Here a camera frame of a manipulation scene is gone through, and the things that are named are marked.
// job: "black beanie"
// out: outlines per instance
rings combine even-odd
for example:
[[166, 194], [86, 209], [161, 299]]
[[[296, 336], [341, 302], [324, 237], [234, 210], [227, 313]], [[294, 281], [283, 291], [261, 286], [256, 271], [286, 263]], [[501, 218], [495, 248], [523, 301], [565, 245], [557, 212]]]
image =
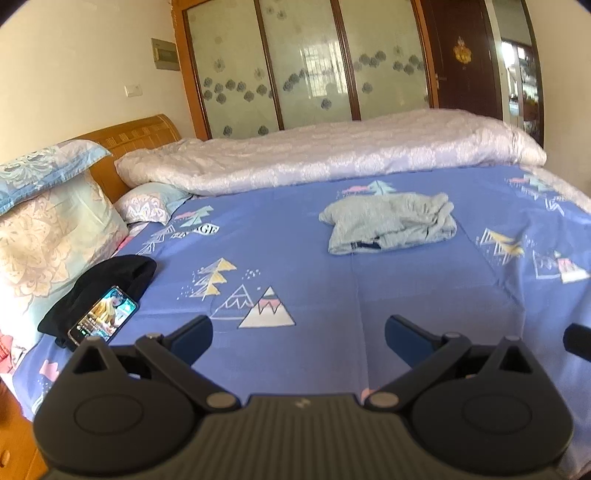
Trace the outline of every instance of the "black beanie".
[[74, 350], [68, 331], [113, 286], [119, 287], [136, 302], [148, 288], [156, 262], [141, 255], [112, 257], [86, 270], [74, 287], [51, 307], [37, 327], [41, 333], [56, 337], [56, 345]]

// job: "wooden cabinet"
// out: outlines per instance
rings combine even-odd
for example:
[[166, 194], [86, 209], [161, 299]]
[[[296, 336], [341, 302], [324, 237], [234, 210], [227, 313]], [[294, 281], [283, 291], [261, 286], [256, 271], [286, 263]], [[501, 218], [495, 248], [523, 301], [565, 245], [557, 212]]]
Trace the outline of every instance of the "wooden cabinet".
[[37, 480], [46, 471], [33, 439], [33, 425], [0, 382], [0, 480]]

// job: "white wall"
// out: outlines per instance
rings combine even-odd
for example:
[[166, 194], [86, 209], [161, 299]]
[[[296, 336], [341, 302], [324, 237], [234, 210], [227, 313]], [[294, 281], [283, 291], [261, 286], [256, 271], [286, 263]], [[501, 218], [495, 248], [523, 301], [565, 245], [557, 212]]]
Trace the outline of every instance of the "white wall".
[[[194, 136], [181, 74], [156, 70], [151, 37], [174, 41], [167, 0], [29, 0], [0, 28], [0, 162], [156, 113]], [[127, 98], [130, 83], [144, 94]]]
[[546, 168], [591, 196], [591, 14], [575, 0], [527, 5], [542, 70]]
[[531, 45], [530, 29], [527, 26], [521, 0], [492, 0], [501, 37]]

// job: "wooden door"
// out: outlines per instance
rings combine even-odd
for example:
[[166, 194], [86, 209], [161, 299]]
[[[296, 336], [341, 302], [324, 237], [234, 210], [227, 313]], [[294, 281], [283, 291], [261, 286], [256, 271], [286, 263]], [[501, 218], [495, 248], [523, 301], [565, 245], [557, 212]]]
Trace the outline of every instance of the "wooden door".
[[501, 82], [482, 0], [422, 0], [433, 49], [439, 106], [502, 120]]

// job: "wooden headboard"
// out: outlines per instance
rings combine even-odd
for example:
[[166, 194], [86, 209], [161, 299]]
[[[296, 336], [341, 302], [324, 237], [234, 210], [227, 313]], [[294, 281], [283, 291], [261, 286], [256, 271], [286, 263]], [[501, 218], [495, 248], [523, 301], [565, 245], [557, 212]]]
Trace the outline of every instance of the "wooden headboard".
[[114, 162], [139, 148], [156, 148], [180, 140], [177, 128], [166, 115], [155, 115], [124, 124], [102, 128], [77, 138], [92, 140], [107, 148], [111, 155], [98, 161], [90, 173], [109, 200], [115, 203], [129, 191], [117, 175]]

